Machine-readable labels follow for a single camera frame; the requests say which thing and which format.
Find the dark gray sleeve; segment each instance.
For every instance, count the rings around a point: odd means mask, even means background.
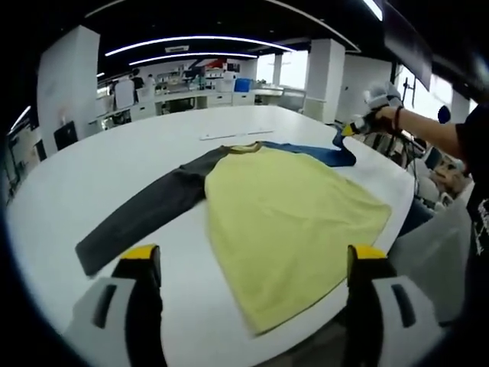
[[[94,275],[205,197],[206,176],[229,149],[220,147],[165,174],[122,204],[75,247],[87,275]]]

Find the computer monitor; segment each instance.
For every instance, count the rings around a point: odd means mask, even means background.
[[[195,67],[190,70],[185,70],[184,74],[187,79],[195,79],[202,74],[202,67]]]
[[[383,3],[384,45],[429,90],[432,51],[416,29],[389,2]]]
[[[241,65],[239,63],[228,63],[228,71],[239,73]]]
[[[63,127],[58,128],[54,132],[54,141],[58,151],[75,144],[78,141],[78,136],[76,135],[75,123],[73,121],[68,122]]]

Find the person in background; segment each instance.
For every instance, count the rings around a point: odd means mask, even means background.
[[[134,102],[139,103],[138,89],[144,88],[143,78],[139,75],[139,69],[132,70],[131,80],[134,83]]]
[[[117,84],[119,83],[118,80],[114,80],[113,82],[110,83],[110,85],[108,86],[108,94],[110,96],[112,96],[112,106],[110,106],[110,109],[112,111],[116,111],[117,110],[117,103],[115,101],[115,86],[117,86]]]
[[[483,341],[487,341],[487,323],[483,320],[487,322],[489,312],[489,104],[480,104],[462,124],[441,125],[402,107],[389,106],[380,109],[376,119],[379,125],[406,130],[461,159],[472,175],[474,189],[467,205],[472,234],[464,310],[447,337],[419,365],[457,365],[454,360],[464,360],[468,355],[472,361],[479,360],[474,354],[483,356],[487,350]]]
[[[155,86],[156,80],[153,78],[153,74],[149,74],[146,79],[146,86]]]

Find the wrist strap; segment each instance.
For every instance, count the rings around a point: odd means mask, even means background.
[[[403,108],[404,107],[399,106],[396,109],[396,114],[394,115],[394,120],[393,120],[393,129],[395,132],[398,132],[400,130],[400,128],[399,128],[399,115],[400,115],[400,110]]]

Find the ceiling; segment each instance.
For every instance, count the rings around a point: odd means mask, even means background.
[[[18,41],[13,43],[10,51],[14,66],[8,78],[11,79],[11,91],[16,96],[12,118],[15,119],[27,104],[35,106],[36,69],[42,51],[78,24],[101,34],[99,72],[105,72],[107,76],[129,70],[129,62],[161,56],[165,47],[181,44],[188,44],[190,52],[270,53],[270,49],[257,50],[256,45],[242,42],[190,41],[155,44],[105,56],[110,50],[137,42],[196,34],[269,42],[298,39],[300,42],[288,45],[297,50],[307,49],[311,39],[332,37],[344,44],[347,50],[358,47],[364,56],[393,60],[393,55],[384,49],[381,22],[362,0],[281,1],[324,22],[354,46],[323,24],[275,4],[275,0],[198,4],[121,0],[88,17],[88,13],[110,4],[111,0],[80,0],[77,3],[44,0],[29,5],[28,11],[23,9],[25,5],[22,3],[14,5],[19,7],[18,11],[9,14],[21,15],[19,29],[22,31],[16,32]],[[391,3],[432,48],[435,73],[472,98],[478,98],[483,88],[489,89],[489,75],[483,68],[484,62],[489,60],[489,43],[484,39],[487,34],[482,30],[484,12],[476,7],[477,0],[464,0],[458,4],[447,4],[443,0],[392,0]]]

